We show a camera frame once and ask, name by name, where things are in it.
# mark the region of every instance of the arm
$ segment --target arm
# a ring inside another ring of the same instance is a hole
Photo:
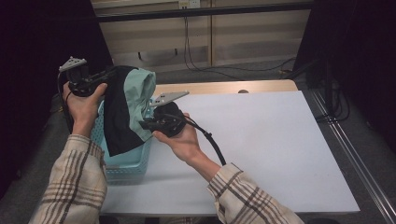
[[[106,197],[103,151],[89,137],[97,115],[101,85],[88,98],[80,98],[64,86],[64,98],[75,121],[64,151],[54,163],[49,185],[30,223],[98,223]]]
[[[303,223],[235,165],[220,167],[210,160],[200,149],[196,131],[190,125],[172,138],[160,132],[153,135],[209,182],[208,189],[223,223]]]

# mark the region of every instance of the light blue cloth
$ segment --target light blue cloth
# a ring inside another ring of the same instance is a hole
[[[128,74],[123,86],[130,115],[129,127],[145,142],[152,134],[151,131],[142,129],[139,121],[146,115],[155,85],[155,73],[139,68]]]

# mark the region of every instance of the fabric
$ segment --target fabric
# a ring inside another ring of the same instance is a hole
[[[90,139],[70,135],[29,223],[99,223],[107,190],[103,156]]]
[[[233,164],[221,167],[208,189],[223,223],[303,223]],[[98,223],[105,197],[101,148],[86,137],[70,135],[53,165],[48,188],[30,223]],[[194,218],[178,218],[163,223],[193,221]]]
[[[142,146],[151,137],[138,121],[155,90],[155,73],[118,66],[109,80],[104,102],[104,133],[110,156]]]

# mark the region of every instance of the metal bracket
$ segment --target metal bracket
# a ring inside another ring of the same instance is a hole
[[[178,91],[178,92],[166,92],[166,93],[161,93],[161,95],[159,97],[157,97],[157,99],[155,99],[150,106],[154,107],[154,106],[159,106],[159,105],[166,105],[168,103],[171,103],[175,100],[177,100],[178,98],[181,98],[185,95],[188,95],[189,92],[188,91]]]
[[[82,64],[84,64],[86,62],[87,61],[85,59],[78,59],[78,58],[70,57],[70,59],[67,60],[67,62],[64,65],[59,67],[59,71],[60,72],[64,72],[64,71],[69,70],[71,68],[80,66],[80,65],[82,65]]]

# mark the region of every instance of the person's left hand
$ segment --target person's left hand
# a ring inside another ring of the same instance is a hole
[[[102,83],[99,85],[95,92],[89,97],[76,96],[70,91],[68,84],[68,82],[64,84],[63,98],[74,120],[72,134],[90,137],[93,124],[98,114],[98,101],[105,93],[107,84]]]

